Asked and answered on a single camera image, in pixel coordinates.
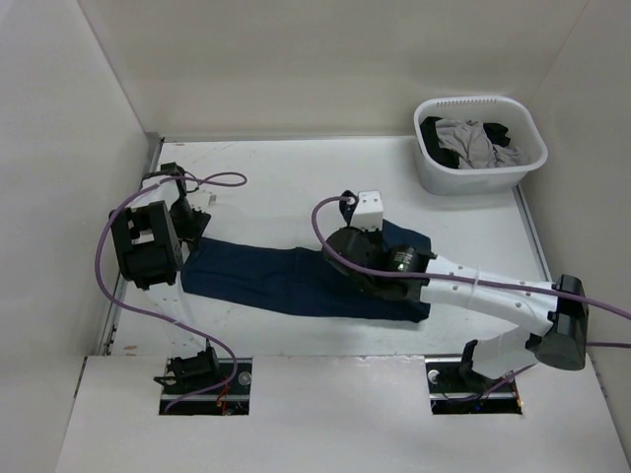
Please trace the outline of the dark blue denim jeans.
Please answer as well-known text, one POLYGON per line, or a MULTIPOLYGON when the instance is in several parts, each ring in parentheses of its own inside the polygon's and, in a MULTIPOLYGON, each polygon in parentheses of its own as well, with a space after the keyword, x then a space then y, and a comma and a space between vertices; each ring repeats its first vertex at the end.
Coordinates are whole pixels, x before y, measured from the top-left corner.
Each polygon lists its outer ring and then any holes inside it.
POLYGON ((430 315, 428 304, 361 292, 320 252, 303 247, 205 238, 189 254, 180 279, 188 294, 294 316, 419 323, 430 315))

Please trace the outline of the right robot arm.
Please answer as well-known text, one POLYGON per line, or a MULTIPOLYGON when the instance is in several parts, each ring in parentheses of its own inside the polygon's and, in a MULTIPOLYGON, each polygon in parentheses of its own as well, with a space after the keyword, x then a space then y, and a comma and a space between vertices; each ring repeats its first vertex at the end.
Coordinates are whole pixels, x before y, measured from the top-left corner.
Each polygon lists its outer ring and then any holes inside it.
POLYGON ((509 373, 535 364, 575 372, 586 365, 589 310, 580 279, 511 280, 456 264, 432 250, 386 239, 378 191, 336 198, 345 221, 324 242, 325 259, 358 288, 386 301, 446 304, 514 324, 488 340, 468 342, 459 364, 436 380, 481 394, 509 373))

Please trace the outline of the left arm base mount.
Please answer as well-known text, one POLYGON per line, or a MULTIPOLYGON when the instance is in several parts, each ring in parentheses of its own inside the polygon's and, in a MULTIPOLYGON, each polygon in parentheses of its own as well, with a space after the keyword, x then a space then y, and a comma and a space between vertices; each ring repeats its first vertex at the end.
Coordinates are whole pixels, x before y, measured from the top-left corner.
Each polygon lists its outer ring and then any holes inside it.
POLYGON ((252 388, 252 358, 219 359, 208 346, 194 357, 168 359, 155 376, 161 386, 162 416, 247 416, 252 388))

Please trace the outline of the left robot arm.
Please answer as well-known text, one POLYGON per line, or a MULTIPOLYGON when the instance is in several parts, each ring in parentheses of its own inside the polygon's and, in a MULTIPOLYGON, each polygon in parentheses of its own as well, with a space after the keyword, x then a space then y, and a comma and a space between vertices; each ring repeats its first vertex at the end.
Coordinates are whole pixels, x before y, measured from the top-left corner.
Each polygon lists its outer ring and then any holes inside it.
POLYGON ((179 327, 194 324, 180 272, 211 220, 189 203, 187 178, 175 163, 146 174, 143 194, 126 204, 110 227, 120 273, 152 302, 155 311, 168 318, 164 329, 173 353, 207 347, 203 337, 179 327))

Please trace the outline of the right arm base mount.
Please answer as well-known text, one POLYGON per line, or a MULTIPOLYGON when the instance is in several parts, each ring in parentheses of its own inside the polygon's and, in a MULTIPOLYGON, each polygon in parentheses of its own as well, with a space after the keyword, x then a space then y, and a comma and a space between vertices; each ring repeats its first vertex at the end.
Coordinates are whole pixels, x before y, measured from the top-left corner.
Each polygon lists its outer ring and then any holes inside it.
POLYGON ((429 403, 434 415, 521 415, 514 375, 489 379, 460 367, 458 357, 425 359, 429 403))

